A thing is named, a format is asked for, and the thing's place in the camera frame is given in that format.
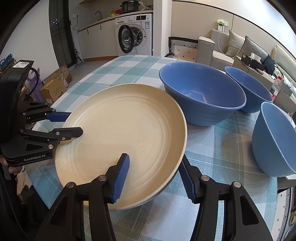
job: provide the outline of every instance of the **washing machine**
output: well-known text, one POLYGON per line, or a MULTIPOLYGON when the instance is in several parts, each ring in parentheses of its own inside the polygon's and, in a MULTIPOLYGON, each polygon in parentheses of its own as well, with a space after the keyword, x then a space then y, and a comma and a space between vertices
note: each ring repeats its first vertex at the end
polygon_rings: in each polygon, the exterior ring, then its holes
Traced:
POLYGON ((115 19, 118 55, 153 55, 153 14, 138 14, 115 19))

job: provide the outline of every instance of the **metal screw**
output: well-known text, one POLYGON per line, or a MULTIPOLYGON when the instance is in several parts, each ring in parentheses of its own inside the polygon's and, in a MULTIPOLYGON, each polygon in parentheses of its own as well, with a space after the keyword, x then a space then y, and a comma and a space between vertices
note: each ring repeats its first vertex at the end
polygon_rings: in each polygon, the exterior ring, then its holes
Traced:
POLYGON ((69 182, 67 183, 67 188, 72 188, 74 187, 75 183, 74 182, 69 182))
POLYGON ((239 182, 234 182, 233 186, 235 186, 236 188, 240 188, 242 185, 239 182))
POLYGON ((203 181, 208 181, 210 178, 207 175, 202 175, 202 180, 203 181))
POLYGON ((105 181, 106 179, 107 179, 107 177, 105 175, 98 176, 99 181, 105 181))

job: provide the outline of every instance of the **baseboard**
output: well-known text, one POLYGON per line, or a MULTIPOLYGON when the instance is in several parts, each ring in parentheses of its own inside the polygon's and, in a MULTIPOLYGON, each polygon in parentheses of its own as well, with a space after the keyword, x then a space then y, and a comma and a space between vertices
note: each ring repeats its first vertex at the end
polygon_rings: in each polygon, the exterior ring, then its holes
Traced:
POLYGON ((113 60, 117 58, 118 56, 104 56, 104 57, 95 57, 95 58, 85 58, 85 62, 90 62, 90 61, 101 61, 101 60, 113 60))

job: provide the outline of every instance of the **table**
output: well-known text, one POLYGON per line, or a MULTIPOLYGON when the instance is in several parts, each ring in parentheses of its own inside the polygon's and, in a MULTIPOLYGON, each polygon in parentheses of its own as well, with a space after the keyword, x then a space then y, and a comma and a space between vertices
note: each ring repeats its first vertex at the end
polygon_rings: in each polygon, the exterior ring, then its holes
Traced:
MULTIPOLYGON (((241 61, 241 58, 238 56, 234 57, 233 67, 245 71, 246 73, 259 80, 261 84, 263 84, 268 90, 271 89, 274 79, 271 78, 266 72, 263 72, 263 74, 259 74, 257 71, 244 64, 241 61)), ((274 104, 280 107, 286 113, 294 114, 296 112, 296 98, 294 97, 294 95, 288 96, 283 90, 280 90, 278 96, 276 97, 276 100, 274 101, 274 104)))
MULTIPOLYGON (((116 58, 80 80, 53 107, 57 111, 71 112, 92 94, 123 83, 144 83, 163 88, 158 72, 162 66, 175 61, 179 60, 140 55, 116 58)), ((253 156, 251 137, 257 117, 258 113, 236 111, 214 126, 188 124, 185 154, 191 165, 215 181, 227 184, 239 181, 271 230, 276 210, 277 179, 264 174, 253 156)), ((62 125, 44 120, 37 123, 34 130, 47 132, 62 125)), ((27 165, 26 171, 40 197, 50 207, 63 188, 54 160, 27 165)), ((192 204, 187 198, 177 173, 155 199, 132 209, 111 211, 110 216, 118 241, 180 241, 190 240, 198 208, 199 205, 192 204)), ((86 240, 91 240, 87 208, 84 216, 86 240)), ((221 240, 222 228, 223 201, 219 202, 216 240, 221 240)))

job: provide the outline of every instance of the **black tissue box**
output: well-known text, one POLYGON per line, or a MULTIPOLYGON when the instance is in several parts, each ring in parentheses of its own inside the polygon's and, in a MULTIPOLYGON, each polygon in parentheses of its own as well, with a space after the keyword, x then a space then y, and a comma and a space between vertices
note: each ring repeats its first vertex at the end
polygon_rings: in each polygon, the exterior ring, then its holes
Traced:
POLYGON ((252 59, 250 56, 242 54, 242 62, 249 66, 250 68, 253 68, 255 70, 260 69, 260 70, 264 70, 264 65, 261 64, 260 62, 258 62, 255 59, 252 59))

